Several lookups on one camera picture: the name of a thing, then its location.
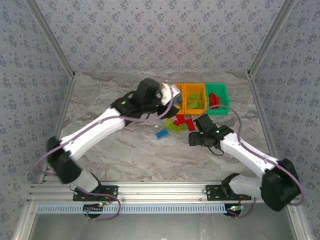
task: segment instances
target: black mounting plate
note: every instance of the black mounting plate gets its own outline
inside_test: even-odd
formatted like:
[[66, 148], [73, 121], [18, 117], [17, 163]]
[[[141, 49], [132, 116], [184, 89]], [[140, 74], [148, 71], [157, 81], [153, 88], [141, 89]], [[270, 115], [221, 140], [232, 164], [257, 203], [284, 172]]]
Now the black mounting plate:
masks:
[[206, 199], [208, 201], [240, 201], [240, 200], [251, 200], [251, 196], [237, 195], [231, 199], [226, 196], [222, 190], [222, 185], [206, 185], [205, 186]]
[[[117, 197], [118, 196], [118, 186], [116, 185], [101, 185], [99, 187], [99, 193], [101, 194], [109, 194], [112, 196]], [[88, 195], [81, 190], [79, 190], [77, 187], [74, 189], [73, 194], [73, 201], [74, 202], [115, 202], [116, 200], [113, 198], [109, 198], [106, 196], [92, 196]]]

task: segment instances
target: plastic bin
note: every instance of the plastic bin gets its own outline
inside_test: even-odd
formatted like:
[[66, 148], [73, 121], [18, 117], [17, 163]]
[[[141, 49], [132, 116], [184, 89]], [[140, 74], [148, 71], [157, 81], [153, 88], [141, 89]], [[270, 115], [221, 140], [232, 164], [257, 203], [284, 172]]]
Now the plastic bin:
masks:
[[[203, 83], [183, 83], [184, 86], [184, 114], [185, 115], [201, 115], [207, 109], [208, 101], [206, 88]], [[202, 103], [202, 108], [199, 109], [187, 109], [187, 99], [190, 94], [201, 94], [201, 99], [193, 99], [194, 102]]]
[[[220, 98], [220, 104], [230, 106], [227, 86], [224, 83], [205, 83], [205, 92], [207, 98], [207, 107], [209, 108], [209, 94], [214, 93]], [[206, 112], [208, 115], [228, 115], [229, 109], [226, 107], [219, 107], [217, 109], [210, 109]]]
[[185, 112], [185, 108], [187, 107], [186, 106], [186, 99], [184, 98], [185, 86], [183, 83], [174, 83], [174, 85], [176, 85], [181, 91], [181, 101], [178, 104], [180, 107], [180, 111], [177, 114], [183, 115]]

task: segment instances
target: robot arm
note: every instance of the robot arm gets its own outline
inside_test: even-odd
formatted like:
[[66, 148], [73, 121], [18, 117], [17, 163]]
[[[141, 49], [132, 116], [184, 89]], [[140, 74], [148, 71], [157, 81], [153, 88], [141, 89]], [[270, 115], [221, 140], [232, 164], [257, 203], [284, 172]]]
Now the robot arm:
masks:
[[[222, 190], [230, 199], [233, 195], [261, 197], [271, 209], [280, 211], [301, 193], [296, 183], [287, 174], [243, 148], [237, 134], [231, 128], [225, 125], [218, 128], [207, 114], [200, 116], [194, 122], [199, 132], [189, 134], [190, 146], [215, 147], [237, 158], [257, 175], [257, 178], [253, 178], [233, 173], [226, 177], [222, 181]], [[243, 140], [241, 142], [249, 150], [282, 166], [298, 179], [295, 167], [288, 159], [276, 159]]]
[[[52, 137], [47, 142], [47, 150], [63, 146], [51, 154], [47, 160], [57, 176], [64, 184], [74, 184], [87, 192], [99, 192], [100, 182], [92, 174], [81, 169], [76, 161], [92, 146], [106, 136], [120, 130], [131, 123], [128, 118], [141, 118], [143, 114], [165, 114], [172, 97], [175, 99], [181, 94], [175, 85], [159, 84], [157, 81], [146, 78], [140, 82], [136, 91], [131, 91], [117, 99], [98, 118], [84, 126], [77, 132], [61, 139]], [[171, 118], [179, 109], [172, 105], [162, 119]]]

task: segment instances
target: wall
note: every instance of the wall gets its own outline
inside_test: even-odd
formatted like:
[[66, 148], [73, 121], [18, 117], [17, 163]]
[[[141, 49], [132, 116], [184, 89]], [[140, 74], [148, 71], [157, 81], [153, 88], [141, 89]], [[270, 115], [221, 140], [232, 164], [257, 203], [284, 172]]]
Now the wall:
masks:
[[320, 239], [320, 2], [301, 0], [259, 68], [255, 82], [281, 157], [307, 190], [305, 211]]
[[246, 70], [283, 0], [37, 0], [74, 71]]
[[23, 0], [1, 0], [0, 22], [0, 240], [9, 240], [70, 78]]

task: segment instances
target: marble surface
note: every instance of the marble surface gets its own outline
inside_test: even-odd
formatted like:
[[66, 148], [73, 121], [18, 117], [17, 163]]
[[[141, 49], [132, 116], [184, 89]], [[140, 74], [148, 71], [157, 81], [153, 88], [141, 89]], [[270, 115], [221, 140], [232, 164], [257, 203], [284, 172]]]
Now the marble surface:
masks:
[[[77, 73], [61, 136], [67, 136], [91, 122], [114, 100], [135, 90], [146, 77], [172, 83], [225, 83], [230, 106], [239, 113], [243, 122], [242, 138], [261, 151], [268, 152], [245, 74], [233, 72]], [[238, 129], [239, 123], [232, 113], [211, 118], [218, 126], [225, 124]], [[88, 150], [78, 164], [102, 181], [220, 181], [231, 173], [254, 176], [250, 169], [229, 154], [215, 156], [205, 147], [189, 146], [189, 131], [180, 134], [170, 132], [168, 137], [157, 140], [155, 134], [163, 129], [164, 122], [131, 123]], [[46, 180], [54, 180], [54, 177], [47, 176]]]

